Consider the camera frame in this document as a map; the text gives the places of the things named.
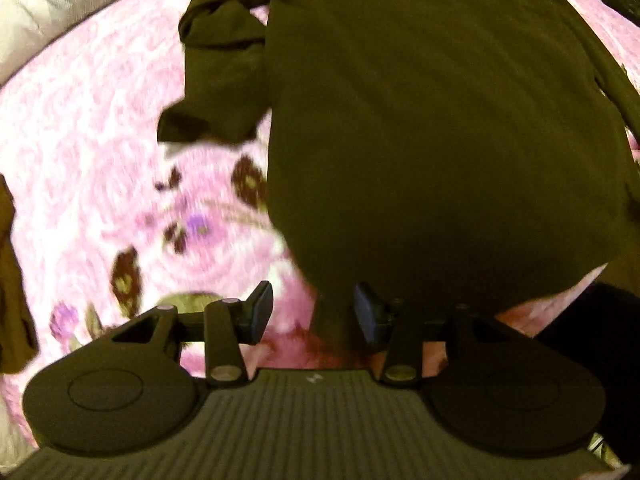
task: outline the olive green shirt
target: olive green shirt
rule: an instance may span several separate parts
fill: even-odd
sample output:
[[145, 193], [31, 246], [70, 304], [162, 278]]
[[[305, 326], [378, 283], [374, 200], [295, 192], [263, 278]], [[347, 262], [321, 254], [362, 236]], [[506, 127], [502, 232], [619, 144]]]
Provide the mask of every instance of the olive green shirt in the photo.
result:
[[327, 301], [496, 314], [638, 233], [640, 96], [566, 0], [191, 0], [179, 30], [158, 140], [239, 145], [271, 108], [269, 215]]

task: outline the purple flower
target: purple flower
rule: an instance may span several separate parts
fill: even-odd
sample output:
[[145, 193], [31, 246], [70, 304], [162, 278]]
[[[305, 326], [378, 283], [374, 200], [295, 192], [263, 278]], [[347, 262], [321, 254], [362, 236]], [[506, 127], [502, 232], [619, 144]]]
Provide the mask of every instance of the purple flower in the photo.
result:
[[66, 306], [64, 303], [57, 304], [51, 313], [51, 320], [49, 321], [51, 335], [62, 344], [68, 343], [78, 325], [78, 321], [78, 313], [73, 307]]
[[203, 237], [208, 235], [210, 231], [209, 222], [203, 215], [191, 215], [187, 220], [188, 237]]

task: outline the bed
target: bed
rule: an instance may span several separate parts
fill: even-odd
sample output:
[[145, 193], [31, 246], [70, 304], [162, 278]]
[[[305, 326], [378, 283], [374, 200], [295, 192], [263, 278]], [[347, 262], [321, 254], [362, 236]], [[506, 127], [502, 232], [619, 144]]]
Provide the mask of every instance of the bed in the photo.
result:
[[[600, 0], [569, 1], [640, 87], [640, 30]], [[9, 72], [26, 64], [2, 81], [0, 173], [15, 197], [12, 243], [41, 351], [0, 378], [0, 472], [37, 448], [21, 407], [29, 380], [172, 294], [202, 293], [174, 298], [190, 312], [202, 298], [245, 298], [269, 280], [274, 311], [263, 341], [242, 348], [248, 368], [344, 365], [308, 334], [315, 293], [264, 209], [270, 118], [238, 150], [156, 142], [160, 112], [181, 97], [177, 23], [188, 2], [103, 0], [95, 14], [40, 29], [31, 57]], [[254, 13], [266, 22], [267, 8]], [[561, 303], [503, 320], [535, 335]], [[202, 376], [202, 345], [186, 348], [181, 364]]]

